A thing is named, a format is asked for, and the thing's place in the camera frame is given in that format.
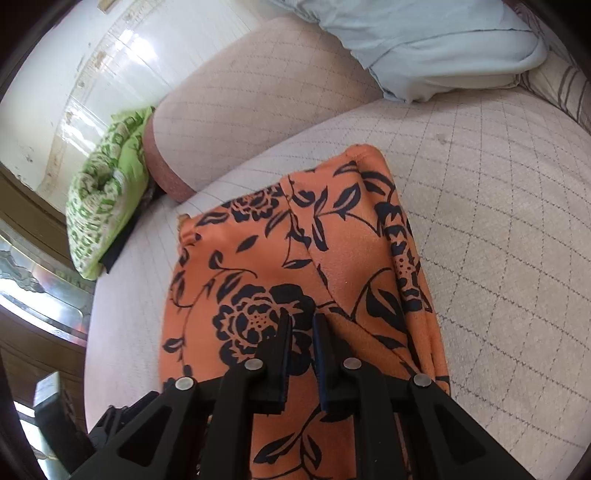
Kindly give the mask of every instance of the pillow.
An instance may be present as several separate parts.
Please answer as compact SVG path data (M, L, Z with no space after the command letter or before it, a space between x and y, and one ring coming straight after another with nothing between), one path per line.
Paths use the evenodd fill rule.
M100 258L127 224L148 185L142 134L152 107L113 116L103 140L74 176L66 203L70 255L96 280Z
M148 168L178 202L296 133L381 97L337 38L296 17L221 51L154 114Z
M339 37L388 99L513 87L546 55L501 0L271 1Z
M521 85L560 108L591 134L591 88L585 74L558 36L523 4L517 14L548 45L548 58L521 75Z

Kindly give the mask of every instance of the metal screw head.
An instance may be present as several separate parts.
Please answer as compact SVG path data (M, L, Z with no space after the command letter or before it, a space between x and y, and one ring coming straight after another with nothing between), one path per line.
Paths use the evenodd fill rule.
M260 370L263 365L264 363L260 358L251 358L244 363L247 370Z
M431 377L426 374L416 374L413 377L413 382L418 387L428 387L431 385Z
M181 377L175 383L174 386L179 390L188 390L195 384L195 380L191 377Z
M347 370L357 370L361 368L361 360L359 360L359 358L355 358L354 356L350 356L343 362L343 367L345 367Z

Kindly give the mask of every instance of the green patterned pillow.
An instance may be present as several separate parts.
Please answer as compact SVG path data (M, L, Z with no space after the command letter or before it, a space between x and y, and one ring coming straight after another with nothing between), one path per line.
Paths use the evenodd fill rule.
M103 140L70 184L66 203L70 255L88 280L98 278L100 258L129 221L148 185L142 136L153 111L113 116Z

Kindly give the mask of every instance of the cloth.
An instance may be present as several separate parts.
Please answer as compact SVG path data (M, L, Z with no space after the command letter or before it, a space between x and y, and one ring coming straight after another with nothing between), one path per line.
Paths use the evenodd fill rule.
M517 85L544 43L502 0L271 0L337 36L387 99Z
M148 186L142 135L153 111L149 107L113 116L113 124L70 184L66 203L70 255L87 280L98 278L102 255Z
M382 154L354 145L180 227L166 303L165 383L222 376L293 323L285 412L255 416L253 478L355 477L351 418L326 417L314 376L312 317L322 313L359 358L449 392L433 302Z

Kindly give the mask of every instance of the striped fabric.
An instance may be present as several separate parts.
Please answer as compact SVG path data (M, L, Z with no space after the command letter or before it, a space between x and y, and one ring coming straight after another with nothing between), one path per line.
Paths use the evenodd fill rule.
M521 86L548 100L591 133L591 86L558 36L524 4L517 14L548 46L548 59L521 75Z

